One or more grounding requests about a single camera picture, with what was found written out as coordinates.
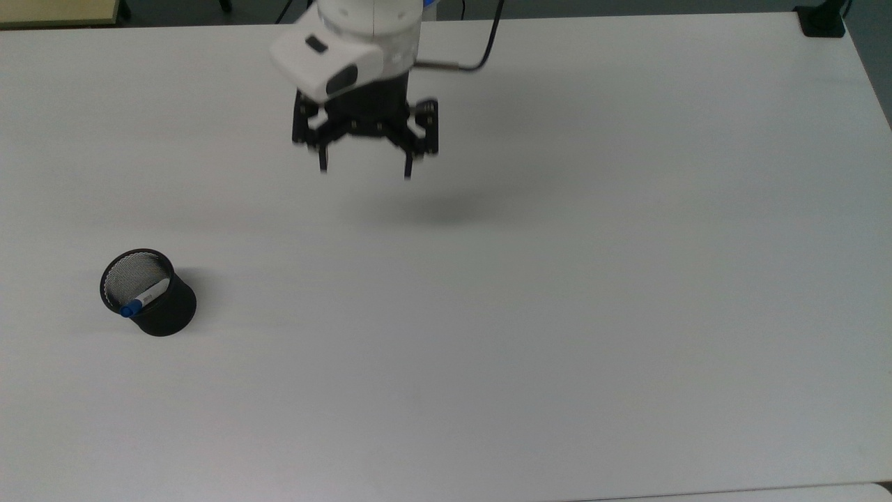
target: table surface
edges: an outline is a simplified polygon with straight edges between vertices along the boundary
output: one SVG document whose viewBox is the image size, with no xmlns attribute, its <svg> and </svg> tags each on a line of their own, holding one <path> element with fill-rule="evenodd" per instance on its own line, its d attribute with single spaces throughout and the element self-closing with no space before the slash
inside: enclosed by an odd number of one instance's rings
<svg viewBox="0 0 892 502">
<path fill-rule="evenodd" d="M 653 498 L 631 498 L 629 502 L 654 502 Z M 703 495 L 660 497 L 656 502 L 889 502 L 892 495 L 875 484 L 818 488 L 736 491 Z"/>
<path fill-rule="evenodd" d="M 0 28 L 113 24 L 119 0 L 4 0 Z"/>
<path fill-rule="evenodd" d="M 892 133 L 792 13 L 505 21 L 441 154 L 290 142 L 285 27 L 0 33 L 0 498 L 892 479 Z M 489 24 L 428 23 L 479 57 Z M 165 253 L 166 339 L 107 263 Z"/>
</svg>

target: black object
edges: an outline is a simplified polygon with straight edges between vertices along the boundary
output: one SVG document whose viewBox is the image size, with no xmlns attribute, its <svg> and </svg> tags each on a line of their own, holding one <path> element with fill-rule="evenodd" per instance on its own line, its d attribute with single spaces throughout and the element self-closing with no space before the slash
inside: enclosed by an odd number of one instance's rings
<svg viewBox="0 0 892 502">
<path fill-rule="evenodd" d="M 224 13 L 232 12 L 232 1 L 231 0 L 219 0 L 219 2 L 220 2 L 220 8 L 223 9 Z M 130 11 L 130 6 L 127 5 L 127 0 L 120 0 L 118 2 L 118 15 L 120 15 L 120 17 L 124 18 L 125 20 L 129 20 L 130 16 L 133 15 L 133 13 Z"/>
<path fill-rule="evenodd" d="M 285 2 L 285 7 L 282 9 L 282 12 L 279 13 L 279 17 L 276 18 L 276 24 L 278 24 L 279 22 L 281 22 L 281 21 L 282 21 L 282 18 L 285 17 L 285 13 L 288 12 L 288 7 L 291 6 L 291 2 L 292 2 L 292 1 L 293 1 L 293 0 L 288 0 L 287 2 Z M 308 9 L 310 8 L 310 2 L 307 2 L 307 8 L 308 8 Z"/>
<path fill-rule="evenodd" d="M 137 295 L 164 279 L 167 290 L 130 319 L 139 329 L 166 337 L 182 330 L 195 314 L 195 293 L 173 270 L 167 256 L 153 249 L 134 249 L 115 258 L 103 272 L 99 294 L 115 314 Z"/>
<path fill-rule="evenodd" d="M 317 129 L 310 119 L 319 113 L 319 105 L 305 98 L 298 89 L 294 99 L 292 141 L 307 145 L 319 153 L 319 169 L 328 170 L 328 145 L 347 134 L 367 138 L 387 138 L 406 153 L 404 176 L 412 175 L 412 164 L 424 155 L 436 155 L 440 149 L 438 104 L 427 99 L 410 107 L 406 101 L 409 73 L 379 80 L 347 91 L 325 103 L 328 115 Z M 410 127 L 415 117 L 425 135 L 419 137 Z"/>
<path fill-rule="evenodd" d="M 343 70 L 338 71 L 326 84 L 326 92 L 329 95 L 338 93 L 356 83 L 359 77 L 359 68 L 355 64 L 348 64 Z"/>
<path fill-rule="evenodd" d="M 323 54 L 328 50 L 328 46 L 322 43 L 322 40 L 319 40 L 314 35 L 307 37 L 307 45 L 319 54 Z"/>
<path fill-rule="evenodd" d="M 793 9 L 799 15 L 799 25 L 806 37 L 842 38 L 846 25 L 839 10 L 846 0 L 827 0 L 817 7 L 799 6 Z"/>
<path fill-rule="evenodd" d="M 130 16 L 133 15 L 130 12 L 130 6 L 127 5 L 127 0 L 120 0 L 120 2 L 118 2 L 118 14 L 125 20 L 129 20 Z"/>
<path fill-rule="evenodd" d="M 475 64 L 474 66 L 462 66 L 458 63 L 418 60 L 415 61 L 415 67 L 425 68 L 428 70 L 466 71 L 468 73 L 473 73 L 475 71 L 481 70 L 486 62 L 490 59 L 490 53 L 492 52 L 492 46 L 495 44 L 496 41 L 496 33 L 499 31 L 499 20 L 501 20 L 501 13 L 504 7 L 505 0 L 499 0 L 499 4 L 496 6 L 496 13 L 494 16 L 492 16 L 490 39 L 488 42 L 486 42 L 486 50 L 483 51 L 483 58 L 481 58 L 479 63 Z"/>
</svg>

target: white marker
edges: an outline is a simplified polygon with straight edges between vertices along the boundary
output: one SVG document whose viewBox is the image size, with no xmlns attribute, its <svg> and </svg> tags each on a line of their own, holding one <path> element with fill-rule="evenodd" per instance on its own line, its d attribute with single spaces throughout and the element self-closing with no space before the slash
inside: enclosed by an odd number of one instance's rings
<svg viewBox="0 0 892 502">
<path fill-rule="evenodd" d="M 162 279 L 158 281 L 158 284 L 155 284 L 145 292 L 136 295 L 136 298 L 130 300 L 126 305 L 121 307 L 120 314 L 124 317 L 131 317 L 139 314 L 139 311 L 142 310 L 144 306 L 149 305 L 152 300 L 163 295 L 164 291 L 167 291 L 169 284 L 170 279 Z"/>
</svg>

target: black mesh cup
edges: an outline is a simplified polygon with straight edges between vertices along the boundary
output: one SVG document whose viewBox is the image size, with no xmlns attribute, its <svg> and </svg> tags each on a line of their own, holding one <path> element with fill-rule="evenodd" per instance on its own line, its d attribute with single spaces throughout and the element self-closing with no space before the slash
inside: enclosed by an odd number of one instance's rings
<svg viewBox="0 0 892 502">
<path fill-rule="evenodd" d="M 167 289 L 130 317 L 140 330 L 166 337 L 182 330 L 195 314 L 195 293 L 173 271 L 167 256 L 152 249 L 134 249 L 118 256 L 103 273 L 99 292 L 109 310 L 121 308 L 160 281 Z"/>
</svg>

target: cable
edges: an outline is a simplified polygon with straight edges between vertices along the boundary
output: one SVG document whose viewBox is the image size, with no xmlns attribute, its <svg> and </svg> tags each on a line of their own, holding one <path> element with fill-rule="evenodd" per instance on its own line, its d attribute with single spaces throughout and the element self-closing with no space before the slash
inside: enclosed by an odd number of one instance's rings
<svg viewBox="0 0 892 502">
<path fill-rule="evenodd" d="M 447 70 L 447 71 L 466 71 L 473 73 L 478 71 L 490 59 L 492 45 L 496 41 L 496 32 L 499 30 L 499 20 L 501 19 L 502 8 L 505 7 L 505 0 L 499 0 L 499 6 L 496 7 L 496 15 L 492 18 L 492 29 L 490 30 L 490 40 L 486 43 L 486 50 L 483 51 L 483 59 L 474 66 L 462 66 L 458 63 L 446 63 L 442 61 L 415 61 L 416 68 L 427 68 L 428 70 Z"/>
<path fill-rule="evenodd" d="M 291 6 L 291 2 L 293 2 L 293 0 L 288 0 L 288 3 L 285 4 L 285 8 L 282 9 L 282 13 L 279 14 L 279 17 L 276 18 L 276 24 L 278 24 L 282 20 L 282 18 L 285 17 L 285 13 L 288 12 L 288 7 Z"/>
</svg>

